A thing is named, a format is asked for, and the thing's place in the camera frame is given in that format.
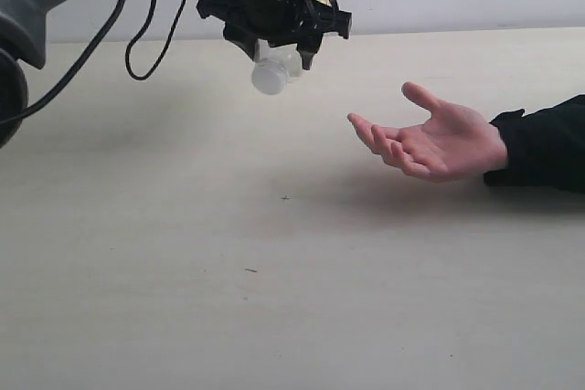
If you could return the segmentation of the black sleeved forearm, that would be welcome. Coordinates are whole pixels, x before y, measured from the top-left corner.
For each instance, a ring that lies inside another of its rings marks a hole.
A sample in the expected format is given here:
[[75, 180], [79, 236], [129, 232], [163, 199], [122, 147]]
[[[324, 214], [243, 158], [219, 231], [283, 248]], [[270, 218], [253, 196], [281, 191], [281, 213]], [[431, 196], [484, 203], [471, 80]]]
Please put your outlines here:
[[490, 187], [546, 187], [584, 192], [584, 96], [527, 114], [506, 111], [491, 120], [507, 165], [483, 175]]

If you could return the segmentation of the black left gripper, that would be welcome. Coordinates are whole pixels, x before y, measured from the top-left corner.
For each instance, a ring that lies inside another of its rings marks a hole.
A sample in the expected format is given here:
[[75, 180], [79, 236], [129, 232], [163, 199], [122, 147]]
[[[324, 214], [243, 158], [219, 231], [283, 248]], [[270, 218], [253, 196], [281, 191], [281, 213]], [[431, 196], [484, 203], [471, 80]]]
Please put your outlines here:
[[271, 46], [297, 44], [303, 70], [310, 70], [323, 35], [349, 38], [352, 16], [336, 0], [323, 5], [315, 0], [198, 0], [202, 18], [215, 17], [224, 24], [223, 37], [257, 60], [259, 39]]

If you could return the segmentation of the open bare human hand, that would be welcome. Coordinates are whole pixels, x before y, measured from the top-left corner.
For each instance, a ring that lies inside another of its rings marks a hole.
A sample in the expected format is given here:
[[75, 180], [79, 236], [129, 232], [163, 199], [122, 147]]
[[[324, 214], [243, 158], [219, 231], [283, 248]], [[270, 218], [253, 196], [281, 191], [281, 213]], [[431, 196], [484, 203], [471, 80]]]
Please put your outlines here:
[[414, 82], [401, 86], [402, 95], [426, 110], [421, 124], [383, 127], [350, 113], [358, 139], [387, 166], [432, 183], [455, 182], [499, 171], [508, 154], [498, 129], [478, 111], [438, 98]]

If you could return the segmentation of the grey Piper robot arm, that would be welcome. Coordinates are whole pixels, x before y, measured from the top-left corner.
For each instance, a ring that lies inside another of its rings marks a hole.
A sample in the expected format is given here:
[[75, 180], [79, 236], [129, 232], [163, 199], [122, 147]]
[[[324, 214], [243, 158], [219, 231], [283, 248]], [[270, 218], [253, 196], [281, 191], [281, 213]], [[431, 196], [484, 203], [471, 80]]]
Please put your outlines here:
[[[47, 59], [49, 13], [69, 0], [1, 0], [1, 140], [9, 142], [24, 119], [44, 109], [87, 63], [120, 17], [111, 14], [61, 79], [30, 102], [24, 66], [42, 69]], [[312, 65], [328, 34], [349, 37], [352, 16], [337, 0], [198, 0], [202, 18], [223, 24], [223, 37], [253, 62], [251, 81], [266, 95], [281, 93]]]

